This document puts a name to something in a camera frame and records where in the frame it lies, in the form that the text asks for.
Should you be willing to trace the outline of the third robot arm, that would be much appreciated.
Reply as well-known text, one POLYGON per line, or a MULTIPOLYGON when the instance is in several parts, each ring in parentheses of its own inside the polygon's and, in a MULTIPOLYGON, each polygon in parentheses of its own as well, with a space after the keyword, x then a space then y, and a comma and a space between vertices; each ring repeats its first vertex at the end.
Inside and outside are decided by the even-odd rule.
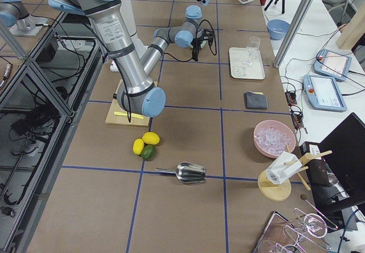
POLYGON ((31 15, 21 0, 1 0, 1 22, 14 36, 36 36, 48 18, 31 15))

